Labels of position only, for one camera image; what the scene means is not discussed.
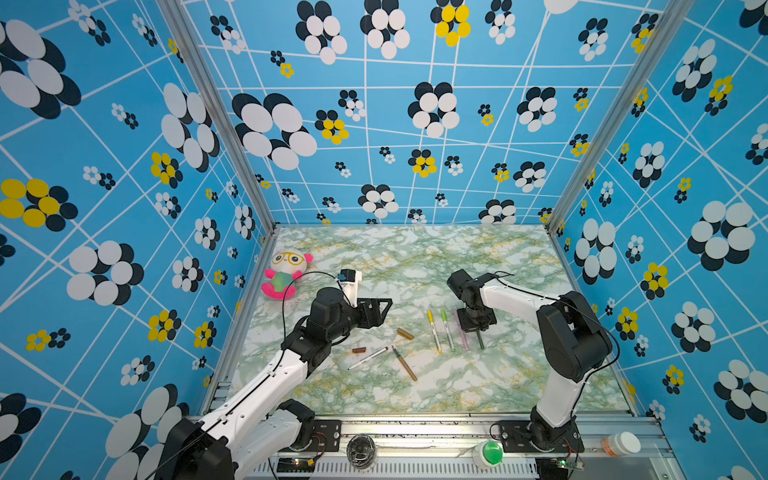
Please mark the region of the white pen green tip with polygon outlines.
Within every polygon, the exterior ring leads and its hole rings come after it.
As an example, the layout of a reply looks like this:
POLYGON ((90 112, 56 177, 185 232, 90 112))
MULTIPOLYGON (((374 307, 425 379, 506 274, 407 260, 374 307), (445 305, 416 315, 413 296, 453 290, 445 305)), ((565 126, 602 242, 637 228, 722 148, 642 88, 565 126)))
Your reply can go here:
POLYGON ((443 322, 443 325, 444 325, 444 329, 445 329, 445 332, 446 332, 446 336, 447 336, 447 339, 448 339, 449 347, 450 347, 451 351, 453 352, 453 351, 455 351, 456 347, 455 347, 455 342, 453 340, 452 333, 451 333, 451 330, 450 330, 450 326, 449 326, 449 323, 448 323, 448 315, 447 315, 447 312, 445 310, 441 310, 440 313, 441 313, 441 318, 442 318, 442 322, 443 322))

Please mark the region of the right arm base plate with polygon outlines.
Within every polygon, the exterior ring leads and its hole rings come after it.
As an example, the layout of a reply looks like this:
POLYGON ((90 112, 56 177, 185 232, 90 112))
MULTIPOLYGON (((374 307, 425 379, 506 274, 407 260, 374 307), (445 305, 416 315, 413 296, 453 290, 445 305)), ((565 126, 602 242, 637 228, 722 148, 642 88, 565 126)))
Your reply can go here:
POLYGON ((493 440, 505 453, 565 455, 583 453, 585 448, 573 420, 552 428, 546 422, 502 420, 489 428, 493 440))

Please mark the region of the pink gel pen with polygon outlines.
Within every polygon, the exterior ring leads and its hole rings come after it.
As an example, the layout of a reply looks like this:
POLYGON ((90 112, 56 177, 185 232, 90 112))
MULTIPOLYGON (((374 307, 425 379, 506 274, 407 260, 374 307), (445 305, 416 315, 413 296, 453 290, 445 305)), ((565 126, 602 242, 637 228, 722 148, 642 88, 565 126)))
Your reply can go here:
POLYGON ((461 345, 462 345, 464 351, 468 352, 470 350, 470 348, 469 348, 468 340, 467 340, 467 337, 466 337, 466 332, 463 330, 463 328, 461 326, 460 318, 459 318, 459 315, 458 315, 458 310, 454 311, 454 318, 455 318, 455 322, 456 322, 456 325, 457 325, 457 329, 459 331, 461 345))

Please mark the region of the tan brown pen cap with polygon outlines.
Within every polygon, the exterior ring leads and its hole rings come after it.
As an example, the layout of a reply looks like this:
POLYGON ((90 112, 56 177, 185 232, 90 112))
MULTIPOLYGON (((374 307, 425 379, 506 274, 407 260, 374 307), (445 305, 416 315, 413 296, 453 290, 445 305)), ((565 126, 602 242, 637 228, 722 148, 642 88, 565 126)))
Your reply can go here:
POLYGON ((411 333, 407 332, 402 328, 397 329, 397 334, 409 341, 412 341, 414 339, 414 336, 411 333))

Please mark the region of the white pen brown tip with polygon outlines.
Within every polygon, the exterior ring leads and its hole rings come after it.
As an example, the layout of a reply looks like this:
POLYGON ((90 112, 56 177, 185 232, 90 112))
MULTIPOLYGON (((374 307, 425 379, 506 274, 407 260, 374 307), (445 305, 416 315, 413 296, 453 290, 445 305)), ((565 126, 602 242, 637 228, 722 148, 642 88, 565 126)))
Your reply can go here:
POLYGON ((374 359, 382 356, 383 354, 387 353, 389 350, 390 350, 390 346, 384 346, 384 347, 380 348, 379 350, 371 353, 370 355, 366 356, 365 358, 363 358, 363 359, 355 362, 351 366, 349 366, 348 367, 348 371, 356 369, 356 368, 358 368, 358 367, 360 367, 360 366, 362 366, 362 365, 364 365, 366 363, 371 362, 372 360, 374 360, 374 359))

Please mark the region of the white pen yellow tip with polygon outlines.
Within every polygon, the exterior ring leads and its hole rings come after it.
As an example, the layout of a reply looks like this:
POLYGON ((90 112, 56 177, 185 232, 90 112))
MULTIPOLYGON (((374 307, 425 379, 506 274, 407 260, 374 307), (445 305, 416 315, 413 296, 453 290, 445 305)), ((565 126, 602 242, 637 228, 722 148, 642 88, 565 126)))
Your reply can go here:
POLYGON ((438 336, 438 333, 437 333, 436 324, 435 324, 435 321, 434 321, 434 316, 433 316, 433 313, 432 313, 431 310, 427 310, 427 318, 428 318, 428 321, 429 321, 429 325, 430 325, 432 337, 433 337, 434 342, 435 342, 437 353, 438 354, 442 354, 443 353, 442 345, 441 345, 441 342, 440 342, 440 339, 439 339, 439 336, 438 336))

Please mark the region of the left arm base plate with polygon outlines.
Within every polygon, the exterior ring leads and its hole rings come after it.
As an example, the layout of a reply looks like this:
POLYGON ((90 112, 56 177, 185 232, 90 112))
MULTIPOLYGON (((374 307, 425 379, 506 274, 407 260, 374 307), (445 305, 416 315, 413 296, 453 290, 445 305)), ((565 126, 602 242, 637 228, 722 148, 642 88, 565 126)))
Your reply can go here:
POLYGON ((300 428, 294 444, 282 449, 285 453, 338 452, 342 434, 342 422, 334 419, 315 419, 300 428))

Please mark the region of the brown gel pen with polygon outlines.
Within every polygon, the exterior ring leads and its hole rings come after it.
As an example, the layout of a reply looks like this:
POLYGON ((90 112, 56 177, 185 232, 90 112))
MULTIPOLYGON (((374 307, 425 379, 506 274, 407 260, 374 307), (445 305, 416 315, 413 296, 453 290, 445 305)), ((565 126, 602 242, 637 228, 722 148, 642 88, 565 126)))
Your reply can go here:
POLYGON ((417 382, 417 381, 418 381, 418 377, 417 377, 417 375, 414 373, 414 371, 412 370, 412 368, 409 366, 409 364, 407 363, 407 361, 405 360, 405 358, 404 358, 404 357, 401 355, 401 353, 399 352, 399 350, 398 350, 398 349, 397 349, 397 348, 396 348, 394 345, 392 345, 392 346, 391 346, 391 350, 392 350, 392 352, 394 353, 394 355, 396 356, 396 358, 397 358, 397 360, 399 361, 399 363, 401 364, 401 366, 403 367, 403 369, 405 370, 405 372, 406 372, 406 373, 408 374, 408 376, 410 377, 410 379, 411 379, 412 381, 414 381, 414 382, 417 382))

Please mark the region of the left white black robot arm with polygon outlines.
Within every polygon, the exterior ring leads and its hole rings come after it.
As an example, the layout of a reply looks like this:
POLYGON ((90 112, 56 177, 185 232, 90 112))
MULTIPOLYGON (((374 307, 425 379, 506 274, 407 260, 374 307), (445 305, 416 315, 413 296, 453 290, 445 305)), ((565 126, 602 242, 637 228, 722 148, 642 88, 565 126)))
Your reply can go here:
POLYGON ((390 298, 357 298, 349 287, 317 291, 310 311, 268 365, 220 407, 169 432, 149 479, 243 479, 278 451, 311 437, 313 411, 288 399, 356 328, 381 326, 390 298))

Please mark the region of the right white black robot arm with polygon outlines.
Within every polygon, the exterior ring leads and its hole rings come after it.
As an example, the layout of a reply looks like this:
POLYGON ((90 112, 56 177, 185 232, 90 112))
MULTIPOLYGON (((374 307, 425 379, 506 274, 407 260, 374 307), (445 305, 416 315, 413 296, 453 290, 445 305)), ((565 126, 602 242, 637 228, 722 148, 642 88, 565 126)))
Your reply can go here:
POLYGON ((588 378, 605 366, 614 341, 576 291, 554 296, 508 283, 497 273, 478 277, 461 269, 447 285, 463 303, 457 310, 464 332, 485 331, 506 312, 538 326, 549 376, 532 409, 529 431, 541 449, 574 426, 575 407, 588 378))

